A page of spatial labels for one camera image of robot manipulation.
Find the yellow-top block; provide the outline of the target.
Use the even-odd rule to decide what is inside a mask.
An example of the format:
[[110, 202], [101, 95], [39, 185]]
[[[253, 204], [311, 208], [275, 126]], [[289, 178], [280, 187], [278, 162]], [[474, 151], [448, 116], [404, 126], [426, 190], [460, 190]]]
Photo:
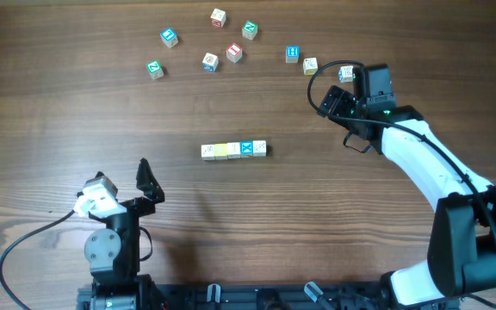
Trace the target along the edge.
[[242, 158], [250, 158], [253, 156], [252, 141], [241, 141], [239, 145], [240, 145], [240, 156]]

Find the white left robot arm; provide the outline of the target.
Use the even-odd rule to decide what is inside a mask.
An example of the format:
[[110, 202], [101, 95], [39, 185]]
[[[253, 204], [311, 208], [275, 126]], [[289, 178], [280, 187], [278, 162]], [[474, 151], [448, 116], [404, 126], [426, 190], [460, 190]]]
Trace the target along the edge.
[[93, 282], [77, 292], [77, 309], [166, 309], [167, 301], [149, 275], [140, 274], [140, 235], [148, 231], [140, 218], [155, 213], [164, 191], [145, 158], [139, 162], [136, 188], [142, 196], [116, 199], [118, 189], [102, 172], [87, 181], [77, 194], [74, 211], [105, 225], [85, 241], [84, 255]]

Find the white bird block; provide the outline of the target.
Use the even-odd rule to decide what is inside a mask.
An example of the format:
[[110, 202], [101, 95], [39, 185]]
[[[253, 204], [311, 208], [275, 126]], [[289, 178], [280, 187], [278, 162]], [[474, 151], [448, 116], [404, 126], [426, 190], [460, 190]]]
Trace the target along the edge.
[[265, 140], [252, 141], [252, 155], [254, 157], [265, 157], [267, 154], [267, 142]]

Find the white apple block green N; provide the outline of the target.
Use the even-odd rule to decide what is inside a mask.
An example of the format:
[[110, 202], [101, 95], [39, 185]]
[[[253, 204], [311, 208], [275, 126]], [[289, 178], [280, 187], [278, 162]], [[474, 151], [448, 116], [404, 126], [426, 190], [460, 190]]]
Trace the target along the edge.
[[227, 146], [227, 157], [229, 159], [241, 157], [240, 143], [239, 142], [228, 142], [226, 144], [226, 146]]

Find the plain cream block with 9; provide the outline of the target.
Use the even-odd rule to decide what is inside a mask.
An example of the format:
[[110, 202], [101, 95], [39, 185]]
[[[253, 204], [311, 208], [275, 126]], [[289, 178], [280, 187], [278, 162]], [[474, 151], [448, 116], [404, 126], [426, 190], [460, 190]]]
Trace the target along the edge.
[[214, 144], [201, 145], [201, 158], [205, 161], [215, 160]]

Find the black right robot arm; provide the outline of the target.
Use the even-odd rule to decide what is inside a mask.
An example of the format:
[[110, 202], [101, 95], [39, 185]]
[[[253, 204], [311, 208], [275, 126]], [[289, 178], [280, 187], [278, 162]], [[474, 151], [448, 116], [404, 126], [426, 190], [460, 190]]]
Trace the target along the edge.
[[434, 212], [425, 261], [340, 292], [341, 307], [449, 309], [463, 298], [496, 309], [496, 186], [472, 172], [391, 93], [355, 96], [332, 86], [318, 114], [369, 142], [415, 183]]

